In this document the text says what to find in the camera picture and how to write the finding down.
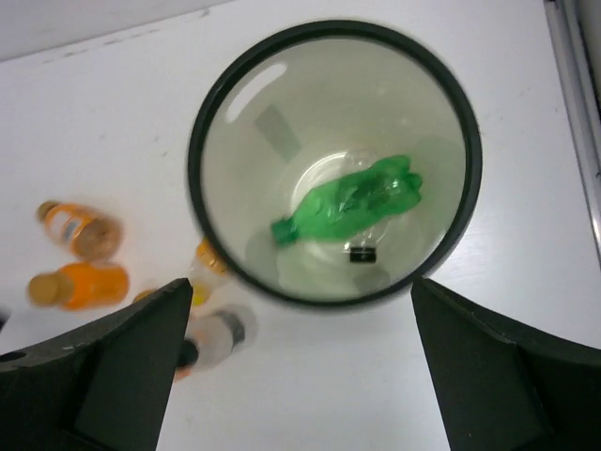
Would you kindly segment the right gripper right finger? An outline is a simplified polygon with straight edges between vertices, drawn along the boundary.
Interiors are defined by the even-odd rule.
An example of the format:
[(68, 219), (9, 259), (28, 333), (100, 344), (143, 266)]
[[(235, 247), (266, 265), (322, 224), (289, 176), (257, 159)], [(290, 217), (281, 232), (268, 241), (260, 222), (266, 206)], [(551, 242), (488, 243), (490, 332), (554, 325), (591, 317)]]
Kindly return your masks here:
[(410, 292), (453, 450), (597, 450), (600, 351), (429, 279)]

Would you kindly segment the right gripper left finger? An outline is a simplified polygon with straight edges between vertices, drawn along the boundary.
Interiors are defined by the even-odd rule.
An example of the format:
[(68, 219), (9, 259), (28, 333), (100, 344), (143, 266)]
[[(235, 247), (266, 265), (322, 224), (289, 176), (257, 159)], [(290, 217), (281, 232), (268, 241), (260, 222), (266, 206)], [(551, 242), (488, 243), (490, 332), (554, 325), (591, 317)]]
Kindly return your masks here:
[(153, 450), (192, 301), (179, 278), (142, 300), (1, 356), (4, 450)]

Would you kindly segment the orange juice bottle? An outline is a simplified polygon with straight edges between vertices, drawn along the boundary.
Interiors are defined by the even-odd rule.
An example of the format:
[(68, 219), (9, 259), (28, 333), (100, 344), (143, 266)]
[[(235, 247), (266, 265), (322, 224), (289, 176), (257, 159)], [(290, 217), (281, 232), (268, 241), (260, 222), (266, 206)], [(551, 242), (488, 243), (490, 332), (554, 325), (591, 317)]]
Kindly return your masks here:
[(85, 205), (46, 201), (36, 215), (52, 241), (82, 260), (108, 260), (122, 242), (121, 223)]
[(80, 311), (115, 306), (127, 297), (129, 288), (129, 275), (123, 267), (78, 262), (34, 276), (27, 294), (38, 307)]

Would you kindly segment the clear bottle black cap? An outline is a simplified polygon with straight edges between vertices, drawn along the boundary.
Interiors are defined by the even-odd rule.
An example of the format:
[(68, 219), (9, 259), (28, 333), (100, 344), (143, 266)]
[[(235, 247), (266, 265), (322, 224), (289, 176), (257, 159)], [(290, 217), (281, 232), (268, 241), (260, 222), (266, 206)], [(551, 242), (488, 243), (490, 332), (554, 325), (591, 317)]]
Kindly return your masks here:
[(216, 365), (251, 346), (257, 320), (247, 306), (230, 304), (201, 317), (191, 317), (177, 358), (174, 381)]

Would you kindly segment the clear bottle yellow cap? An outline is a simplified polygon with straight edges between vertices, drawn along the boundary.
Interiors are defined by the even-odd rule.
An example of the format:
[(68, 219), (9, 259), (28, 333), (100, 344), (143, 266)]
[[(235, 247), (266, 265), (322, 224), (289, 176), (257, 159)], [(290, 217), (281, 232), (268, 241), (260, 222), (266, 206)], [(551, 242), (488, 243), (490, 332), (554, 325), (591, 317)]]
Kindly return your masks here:
[(205, 303), (213, 292), (223, 286), (230, 271), (213, 249), (210, 241), (203, 238), (195, 249), (188, 272), (193, 289), (192, 307)]

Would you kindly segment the green plastic bottle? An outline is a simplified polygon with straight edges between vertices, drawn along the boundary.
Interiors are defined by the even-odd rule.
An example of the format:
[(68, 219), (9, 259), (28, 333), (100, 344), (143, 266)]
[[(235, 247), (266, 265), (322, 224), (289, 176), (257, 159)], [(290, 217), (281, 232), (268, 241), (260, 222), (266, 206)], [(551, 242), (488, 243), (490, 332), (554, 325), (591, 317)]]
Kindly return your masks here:
[(312, 188), (291, 215), (271, 223), (275, 243), (346, 241), (413, 209), (422, 200), (423, 178), (410, 165), (409, 156), (394, 155)]

